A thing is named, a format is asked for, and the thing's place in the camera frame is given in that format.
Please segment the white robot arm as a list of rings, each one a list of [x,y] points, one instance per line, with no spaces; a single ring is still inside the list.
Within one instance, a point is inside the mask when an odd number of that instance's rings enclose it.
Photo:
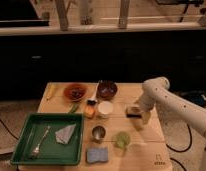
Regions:
[[[170,108],[187,124],[206,139],[206,109],[187,101],[169,91],[170,82],[166,77],[145,80],[142,94],[136,101],[142,113],[150,112],[156,103]],[[206,171],[206,143],[199,171]]]

